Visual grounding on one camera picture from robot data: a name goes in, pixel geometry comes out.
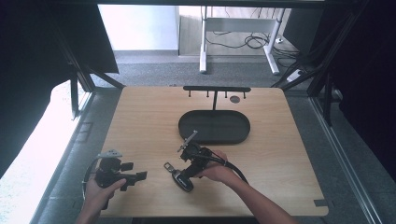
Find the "black oval tray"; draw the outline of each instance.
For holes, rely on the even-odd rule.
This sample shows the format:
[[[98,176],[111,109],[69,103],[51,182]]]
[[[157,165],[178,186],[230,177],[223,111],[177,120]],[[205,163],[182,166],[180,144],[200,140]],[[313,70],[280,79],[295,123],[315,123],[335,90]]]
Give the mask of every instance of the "black oval tray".
[[[180,118],[178,131],[186,139],[194,130],[191,141],[198,144],[237,144],[247,139],[250,122],[234,110],[192,110]]]

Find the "forearm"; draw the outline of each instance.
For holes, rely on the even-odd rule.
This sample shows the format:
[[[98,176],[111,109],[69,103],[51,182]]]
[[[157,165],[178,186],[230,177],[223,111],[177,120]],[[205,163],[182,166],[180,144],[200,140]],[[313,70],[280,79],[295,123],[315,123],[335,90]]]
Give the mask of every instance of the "forearm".
[[[83,207],[81,212],[78,215],[76,220],[76,224],[93,224],[96,223],[99,218],[100,213],[93,213],[90,209]]]
[[[246,204],[255,218],[262,223],[297,223],[285,210],[259,193],[239,177],[233,176],[223,182],[231,188]]]

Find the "white desk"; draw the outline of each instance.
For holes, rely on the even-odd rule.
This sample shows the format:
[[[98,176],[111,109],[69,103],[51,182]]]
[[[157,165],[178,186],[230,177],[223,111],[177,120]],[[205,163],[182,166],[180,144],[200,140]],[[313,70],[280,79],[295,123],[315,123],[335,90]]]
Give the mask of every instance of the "white desk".
[[[270,42],[264,46],[265,56],[271,66],[274,75],[279,74],[272,49],[275,44],[277,32],[282,23],[285,8],[281,8],[277,14],[276,20],[272,19],[237,19],[237,18],[208,18],[207,7],[204,9],[202,21],[202,42],[200,50],[199,71],[206,72],[206,32],[241,32],[241,33],[271,33]]]

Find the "wooden tabletop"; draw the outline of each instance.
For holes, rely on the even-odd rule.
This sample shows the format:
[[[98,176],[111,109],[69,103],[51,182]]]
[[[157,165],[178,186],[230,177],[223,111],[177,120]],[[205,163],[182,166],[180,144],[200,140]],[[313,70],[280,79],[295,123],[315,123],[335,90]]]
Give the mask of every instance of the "wooden tabletop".
[[[230,97],[239,96],[234,104]],[[248,138],[236,145],[202,146],[225,152],[249,184],[293,216],[325,216],[324,200],[285,95],[280,89],[256,88],[246,94],[219,92],[217,109],[242,112],[250,121]],[[180,117],[196,109],[211,109],[213,92],[180,87],[126,87],[110,125],[103,151],[116,149],[122,162],[134,162],[130,172],[148,171],[144,181],[117,191],[104,217],[246,217],[252,216],[226,186],[207,178],[191,181],[194,190],[182,191],[163,168],[170,162],[183,170],[190,163],[179,158],[183,139]]]

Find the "cable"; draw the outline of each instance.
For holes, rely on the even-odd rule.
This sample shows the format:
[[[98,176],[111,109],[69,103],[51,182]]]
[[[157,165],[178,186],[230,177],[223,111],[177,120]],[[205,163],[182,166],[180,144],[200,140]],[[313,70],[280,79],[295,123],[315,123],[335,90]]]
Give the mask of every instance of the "cable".
[[[324,38],[324,40],[311,52],[309,52],[307,55],[297,55],[296,56],[296,62],[293,63],[287,70],[286,72],[282,75],[280,80],[276,83],[274,83],[271,87],[279,87],[282,82],[286,81],[287,78],[298,68],[301,66],[304,66],[306,64],[314,63],[315,61],[318,60],[323,60],[322,57],[324,57],[325,53],[327,52],[328,48],[330,47],[332,41],[336,38],[337,32],[341,29],[342,24],[345,22],[347,19],[349,13],[346,13],[345,17],[342,18],[332,29],[332,31]],[[294,79],[291,83],[288,83],[284,85],[283,87],[280,87],[283,91],[288,90],[289,88],[297,85],[298,83],[301,83],[308,78],[312,77],[315,75],[321,68],[323,64],[320,63],[314,70],[312,71],[305,71],[305,74],[302,76],[299,76],[298,78]]]
[[[84,179],[82,181],[82,196],[85,200],[85,189],[87,188],[87,182],[90,180],[90,176],[92,173],[92,167],[96,164],[96,162],[99,160],[99,157],[96,157],[90,164],[90,166],[87,168],[85,171]]]
[[[227,7],[224,7],[225,13],[227,13],[228,18],[230,18],[230,14],[228,14]]]
[[[276,10],[276,7],[274,7],[274,11],[273,11],[273,15],[272,15],[271,19],[273,19],[273,18],[274,18],[274,15],[275,15],[275,10]]]
[[[192,156],[192,157],[195,157],[195,158],[206,159],[206,160],[218,162],[218,163],[222,164],[223,166],[228,167],[228,168],[234,170],[234,171],[239,175],[239,177],[241,177],[241,179],[242,179],[243,181],[245,181],[246,183],[248,183],[248,181],[247,181],[247,179],[245,178],[245,176],[242,174],[242,172],[241,172],[235,165],[233,165],[233,164],[230,163],[229,161],[226,161],[226,160],[222,159],[221,157],[219,157],[219,158],[207,157],[207,156],[203,156],[203,155],[200,155],[200,154],[191,154],[191,156]]]
[[[229,45],[224,45],[224,44],[212,42],[212,41],[208,40],[207,38],[206,38],[205,40],[206,40],[209,44],[212,44],[212,45],[220,45],[220,46],[223,46],[223,47],[229,48],[229,49],[240,49],[240,48],[242,48],[242,47],[244,47],[244,46],[248,46],[248,47],[251,48],[251,49],[261,49],[265,44],[268,44],[268,42],[265,40],[265,38],[262,38],[262,37],[260,37],[260,36],[253,35],[253,34],[255,34],[255,33],[251,33],[249,36],[247,36],[247,37],[245,38],[245,44],[240,45],[240,46],[229,46]],[[252,45],[250,44],[251,41],[256,41],[256,43],[258,43],[259,46],[256,46],[256,47],[255,47],[255,46],[252,46]]]
[[[257,18],[259,18],[261,15],[262,15],[262,7],[260,8],[259,15],[257,16]]]
[[[230,33],[232,33],[231,31],[229,31],[229,32],[224,32],[224,33],[219,33],[219,34],[216,34],[216,32],[212,32],[214,35],[227,35],[227,34],[230,34]]]

